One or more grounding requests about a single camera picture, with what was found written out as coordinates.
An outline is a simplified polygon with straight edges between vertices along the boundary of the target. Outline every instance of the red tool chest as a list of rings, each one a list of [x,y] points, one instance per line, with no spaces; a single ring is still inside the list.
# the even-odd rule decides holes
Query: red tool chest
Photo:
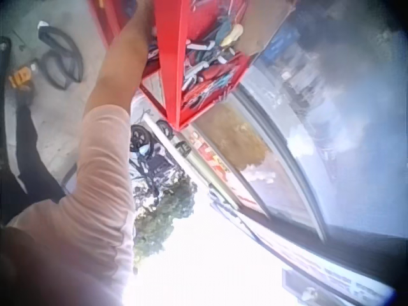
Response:
[[[128,21],[129,16],[131,16],[131,13],[128,11],[131,10],[131,5],[135,4],[135,1],[88,0],[91,12],[99,27],[99,33],[106,46],[111,44],[113,38],[120,33],[120,30]],[[247,1],[250,0],[154,1],[159,59],[148,63],[143,79],[157,71],[159,72],[163,88],[163,104],[143,84],[141,84],[140,89],[173,128],[181,130],[197,118],[197,116],[220,101],[226,93],[234,89],[251,62],[251,56],[238,52],[233,58],[234,68],[227,76],[228,83],[224,87],[214,86],[215,89],[209,89],[214,84],[211,82],[207,82],[208,86],[206,84],[193,86],[194,94],[204,98],[198,103],[198,107],[186,107],[186,102],[183,101],[186,93],[182,92],[182,86],[185,82],[186,41],[202,40],[214,27],[222,12],[226,10],[228,12],[233,11],[233,14],[230,15],[233,23],[240,23],[247,10]],[[268,2],[268,0],[257,1],[261,3]]]

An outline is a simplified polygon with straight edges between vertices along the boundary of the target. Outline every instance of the garage floor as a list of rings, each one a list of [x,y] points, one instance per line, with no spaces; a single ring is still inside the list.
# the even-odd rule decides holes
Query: garage floor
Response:
[[[105,47],[92,19],[86,0],[9,0],[1,9],[1,35],[13,43],[11,69],[40,58],[48,46],[38,39],[37,25],[48,22],[68,33],[84,58],[84,80],[67,91],[49,85],[41,73],[34,76],[36,97],[31,107],[38,132],[37,148],[50,173],[61,183],[77,160],[78,136],[85,102],[105,55]],[[133,122],[150,104],[145,98],[133,106]],[[15,100],[6,84],[6,134],[12,171],[18,175],[15,159]]]

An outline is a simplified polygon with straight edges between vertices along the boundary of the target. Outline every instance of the black pants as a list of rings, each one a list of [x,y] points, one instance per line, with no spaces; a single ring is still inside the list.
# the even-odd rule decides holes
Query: black pants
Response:
[[[7,224],[29,205],[51,199],[56,203],[65,195],[61,186],[47,170],[37,151],[37,132],[28,106],[20,106],[17,117],[17,164],[19,179],[27,193],[21,188],[8,164],[1,169],[1,216]]]

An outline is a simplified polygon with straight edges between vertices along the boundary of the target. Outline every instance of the green foliage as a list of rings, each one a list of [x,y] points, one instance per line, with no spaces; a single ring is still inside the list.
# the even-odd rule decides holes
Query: green foliage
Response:
[[[163,242],[171,235],[173,220],[189,217],[193,212],[197,186],[183,177],[164,194],[154,210],[146,210],[135,221],[135,265],[163,250]]]

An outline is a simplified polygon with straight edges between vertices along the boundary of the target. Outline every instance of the sky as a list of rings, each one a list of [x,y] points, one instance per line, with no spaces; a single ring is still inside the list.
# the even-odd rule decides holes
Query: sky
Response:
[[[177,219],[165,250],[147,258],[124,296],[128,305],[298,305],[282,288],[277,258],[196,194],[194,214]]]

